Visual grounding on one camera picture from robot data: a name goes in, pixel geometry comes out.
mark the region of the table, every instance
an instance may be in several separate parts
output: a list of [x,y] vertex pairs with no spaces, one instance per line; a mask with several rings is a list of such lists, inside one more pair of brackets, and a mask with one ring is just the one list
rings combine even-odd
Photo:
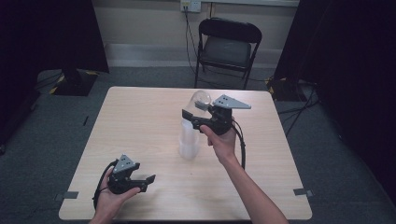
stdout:
[[[59,217],[86,220],[94,215],[92,196],[106,166],[121,154],[140,162],[132,179],[156,175],[148,191],[130,199],[117,220],[249,220],[237,191],[206,137],[187,161],[178,154],[181,109],[196,89],[113,87],[109,89]],[[235,109],[247,144],[246,170],[287,219],[309,219],[312,212],[271,95],[266,91],[205,90],[212,100],[226,94],[252,106]],[[235,150],[238,159],[240,149]]]

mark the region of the person's left hand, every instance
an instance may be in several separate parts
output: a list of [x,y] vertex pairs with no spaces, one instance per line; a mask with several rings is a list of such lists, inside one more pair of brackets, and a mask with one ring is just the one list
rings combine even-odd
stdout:
[[120,211],[122,205],[128,199],[134,197],[140,188],[133,188],[122,194],[114,194],[107,188],[108,178],[113,168],[107,170],[101,183],[100,189],[104,189],[99,194],[96,212],[90,223],[111,223],[113,217]]

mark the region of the black folding chair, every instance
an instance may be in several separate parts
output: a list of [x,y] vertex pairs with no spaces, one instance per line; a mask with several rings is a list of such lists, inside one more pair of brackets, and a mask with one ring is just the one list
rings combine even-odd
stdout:
[[198,58],[195,69],[194,88],[197,88],[199,64],[243,72],[244,90],[257,48],[262,42],[262,32],[248,22],[210,18],[199,25]]

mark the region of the chair backrest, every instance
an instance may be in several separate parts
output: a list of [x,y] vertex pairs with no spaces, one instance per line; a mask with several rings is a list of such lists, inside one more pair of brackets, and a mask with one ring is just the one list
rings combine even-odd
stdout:
[[209,18],[201,21],[199,34],[260,44],[262,32],[248,22],[229,21],[221,18]]

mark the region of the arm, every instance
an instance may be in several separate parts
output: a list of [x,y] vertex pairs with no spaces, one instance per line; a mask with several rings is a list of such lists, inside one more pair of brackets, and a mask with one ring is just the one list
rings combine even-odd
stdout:
[[231,129],[227,133],[217,136],[205,125],[202,125],[200,129],[207,136],[208,144],[215,149],[216,156],[238,191],[252,223],[288,223],[276,204],[239,164],[234,153],[235,131]]
[[108,177],[111,175],[113,169],[108,169],[105,178],[103,178],[100,189],[101,191],[98,199],[98,204],[96,205],[95,215],[90,221],[91,224],[109,224],[113,217],[119,212],[122,205],[128,199],[134,197],[140,188],[134,188],[126,191],[123,194],[113,194],[107,188]]

